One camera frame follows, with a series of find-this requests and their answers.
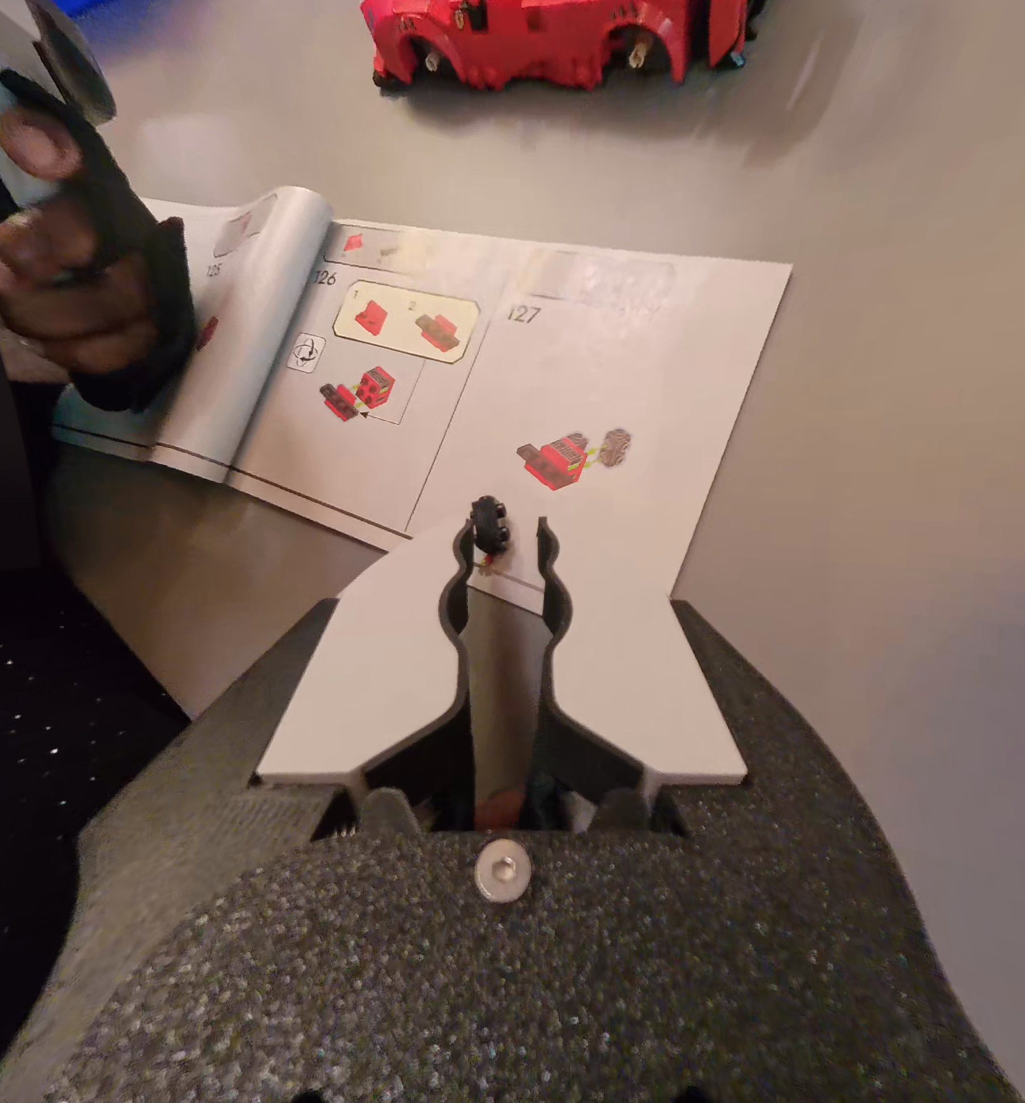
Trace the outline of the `lego instruction booklet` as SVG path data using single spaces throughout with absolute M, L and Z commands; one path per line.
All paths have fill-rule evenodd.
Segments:
M 524 608 L 541 516 L 675 583 L 789 265 L 335 221 L 295 186 L 146 205 L 184 223 L 197 343 L 145 411 L 70 387 L 58 441 L 381 550 L 490 494 L 512 535 L 485 588 Z

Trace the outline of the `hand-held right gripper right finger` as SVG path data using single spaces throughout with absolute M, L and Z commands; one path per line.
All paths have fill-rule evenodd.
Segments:
M 747 765 L 672 606 L 666 553 L 639 522 L 604 528 L 537 522 L 551 632 L 537 772 L 567 789 L 740 784 Z

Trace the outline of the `person's left hand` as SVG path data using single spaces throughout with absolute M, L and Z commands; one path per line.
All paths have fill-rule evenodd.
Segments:
M 106 409 L 145 406 L 194 345 L 184 221 L 154 217 L 77 113 L 40 90 L 15 96 L 0 147 L 53 194 L 0 223 L 9 376 L 72 381 Z

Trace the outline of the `red lego car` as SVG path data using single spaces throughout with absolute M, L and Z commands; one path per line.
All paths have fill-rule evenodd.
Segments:
M 765 1 L 364 1 L 372 78 L 473 90 L 536 81 L 595 90 L 610 73 L 685 81 L 693 64 L 738 69 Z

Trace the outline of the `small black lego piece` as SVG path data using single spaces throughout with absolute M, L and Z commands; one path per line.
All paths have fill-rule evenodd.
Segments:
M 476 549 L 485 557 L 504 555 L 511 540 L 505 504 L 487 494 L 477 499 L 470 508 Z

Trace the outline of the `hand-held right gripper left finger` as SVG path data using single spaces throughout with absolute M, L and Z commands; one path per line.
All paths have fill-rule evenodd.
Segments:
M 266 784 L 370 785 L 468 704 L 474 528 L 437 522 L 383 555 L 337 599 L 257 765 Z

